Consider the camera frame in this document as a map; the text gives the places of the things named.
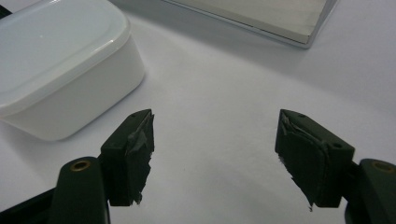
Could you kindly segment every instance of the screw hole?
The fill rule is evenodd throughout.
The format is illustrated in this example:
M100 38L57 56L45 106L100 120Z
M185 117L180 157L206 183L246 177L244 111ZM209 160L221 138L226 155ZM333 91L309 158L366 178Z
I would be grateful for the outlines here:
M338 148L343 147L343 146L341 146L341 144L338 144L338 143L333 143L332 145L333 145L334 147L338 147Z
M71 165L70 170L73 172L79 172L87 169L90 167L91 162L90 161L77 161Z
M385 173L391 174L391 173L395 172L395 169L392 166L390 166L382 161L373 161L373 166L376 169L378 169L382 172L385 172Z

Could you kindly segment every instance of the white box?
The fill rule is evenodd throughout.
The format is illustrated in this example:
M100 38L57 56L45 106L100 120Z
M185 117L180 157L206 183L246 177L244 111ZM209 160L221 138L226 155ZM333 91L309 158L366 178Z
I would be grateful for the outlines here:
M303 49L337 0L164 0Z
M129 21L107 0L44 0L0 20L0 119L38 138L75 133L143 76Z

